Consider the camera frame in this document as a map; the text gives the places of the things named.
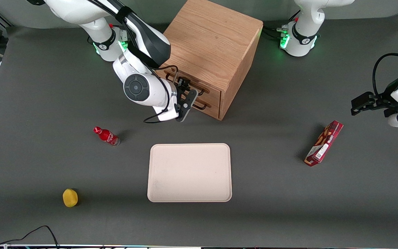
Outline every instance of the red bottle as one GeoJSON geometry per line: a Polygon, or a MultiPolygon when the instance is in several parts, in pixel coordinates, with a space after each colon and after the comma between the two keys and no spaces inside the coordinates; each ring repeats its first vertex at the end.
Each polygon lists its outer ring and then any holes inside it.
{"type": "Polygon", "coordinates": [[[100,127],[96,126],[93,131],[98,134],[99,138],[106,142],[111,144],[113,147],[119,145],[121,143],[121,140],[117,137],[117,135],[111,133],[109,130],[106,129],[101,129],[100,127]]]}

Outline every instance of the wooden box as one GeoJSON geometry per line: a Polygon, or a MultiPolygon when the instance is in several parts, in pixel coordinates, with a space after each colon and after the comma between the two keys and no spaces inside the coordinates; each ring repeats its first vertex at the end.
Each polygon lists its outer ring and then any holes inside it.
{"type": "MultiPolygon", "coordinates": [[[[202,95],[196,109],[222,120],[247,75],[263,23],[207,0],[188,0],[164,35],[179,77],[191,80],[202,95]]],[[[159,71],[173,79],[174,69],[159,71]]]]}

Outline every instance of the yellow sponge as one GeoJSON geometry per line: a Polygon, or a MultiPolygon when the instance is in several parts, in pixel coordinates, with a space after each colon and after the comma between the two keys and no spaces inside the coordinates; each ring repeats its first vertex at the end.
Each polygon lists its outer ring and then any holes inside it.
{"type": "Polygon", "coordinates": [[[78,203],[78,194],[73,189],[68,188],[63,192],[62,199],[66,207],[72,208],[78,203]]]}

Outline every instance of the gray table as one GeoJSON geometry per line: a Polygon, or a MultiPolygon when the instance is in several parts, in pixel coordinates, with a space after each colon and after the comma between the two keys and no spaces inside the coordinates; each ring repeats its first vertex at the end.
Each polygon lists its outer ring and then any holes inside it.
{"type": "MultiPolygon", "coordinates": [[[[278,26],[281,22],[270,24],[278,26]]],[[[61,244],[398,248],[398,129],[382,111],[350,115],[371,90],[374,62],[398,52],[398,16],[329,20],[304,58],[261,38],[223,121],[196,110],[184,123],[143,124],[111,63],[82,29],[13,28],[0,67],[0,241],[49,225],[61,244]],[[324,162],[303,157],[325,125],[345,127],[324,162]],[[120,134],[112,148],[93,134],[120,134]],[[227,143],[227,203],[151,203],[150,148],[227,143]],[[77,188],[82,203],[61,195],[77,188]]],[[[398,58],[378,71],[380,90],[398,58]]],[[[25,243],[52,243],[46,230],[25,243]]]]}

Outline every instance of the plastic tray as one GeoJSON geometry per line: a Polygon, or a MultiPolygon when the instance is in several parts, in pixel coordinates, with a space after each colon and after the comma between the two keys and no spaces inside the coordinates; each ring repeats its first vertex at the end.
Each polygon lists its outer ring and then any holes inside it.
{"type": "Polygon", "coordinates": [[[226,144],[154,145],[147,197],[151,202],[227,202],[231,199],[226,144]]]}

